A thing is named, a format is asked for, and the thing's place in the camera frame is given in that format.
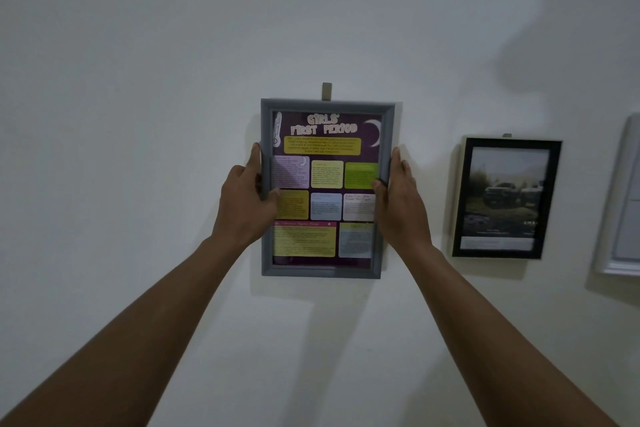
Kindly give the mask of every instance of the person's left hand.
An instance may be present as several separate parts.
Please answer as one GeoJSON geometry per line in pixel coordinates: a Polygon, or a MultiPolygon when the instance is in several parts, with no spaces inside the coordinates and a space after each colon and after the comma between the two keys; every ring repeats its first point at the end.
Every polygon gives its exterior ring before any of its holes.
{"type": "Polygon", "coordinates": [[[218,217],[211,237],[231,245],[239,253],[260,238],[271,226],[278,211],[280,189],[272,189],[260,199],[260,145],[253,144],[246,167],[235,165],[222,185],[218,217]]]}

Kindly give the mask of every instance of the forearm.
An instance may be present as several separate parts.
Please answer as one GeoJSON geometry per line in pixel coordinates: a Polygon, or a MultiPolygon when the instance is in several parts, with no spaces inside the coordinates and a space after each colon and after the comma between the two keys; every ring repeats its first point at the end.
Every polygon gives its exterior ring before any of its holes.
{"type": "Polygon", "coordinates": [[[613,422],[432,246],[403,257],[489,425],[613,422]]]}
{"type": "Polygon", "coordinates": [[[239,250],[205,240],[23,400],[2,427],[144,425],[239,250]]]}

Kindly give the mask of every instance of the suv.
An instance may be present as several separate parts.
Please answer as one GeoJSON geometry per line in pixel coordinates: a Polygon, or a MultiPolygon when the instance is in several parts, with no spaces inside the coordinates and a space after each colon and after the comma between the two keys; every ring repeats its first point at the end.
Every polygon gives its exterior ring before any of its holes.
{"type": "Polygon", "coordinates": [[[515,206],[520,193],[513,182],[501,182],[484,189],[484,204],[490,208],[496,206],[515,206]]]}
{"type": "Polygon", "coordinates": [[[520,191],[520,202],[522,203],[522,205],[524,206],[527,203],[531,203],[534,206],[538,206],[544,186],[544,181],[538,181],[533,186],[526,187],[522,191],[520,191]]]}

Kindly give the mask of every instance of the white moon icon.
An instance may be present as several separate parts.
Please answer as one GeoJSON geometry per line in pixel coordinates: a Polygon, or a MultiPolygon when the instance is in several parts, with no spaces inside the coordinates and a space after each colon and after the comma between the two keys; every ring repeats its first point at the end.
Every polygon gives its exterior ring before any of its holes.
{"type": "Polygon", "coordinates": [[[378,140],[376,140],[376,143],[373,144],[371,147],[379,146],[380,145],[380,128],[382,127],[382,123],[380,122],[380,120],[367,120],[365,123],[372,123],[373,125],[378,127],[378,140]]]}

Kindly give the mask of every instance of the poster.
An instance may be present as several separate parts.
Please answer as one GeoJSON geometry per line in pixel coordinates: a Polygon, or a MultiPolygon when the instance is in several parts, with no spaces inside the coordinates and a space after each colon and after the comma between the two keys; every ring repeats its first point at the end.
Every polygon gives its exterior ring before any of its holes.
{"type": "Polygon", "coordinates": [[[371,268],[381,116],[274,112],[276,265],[371,268]]]}
{"type": "Polygon", "coordinates": [[[461,250],[533,249],[549,156],[549,149],[472,148],[461,250]]]}

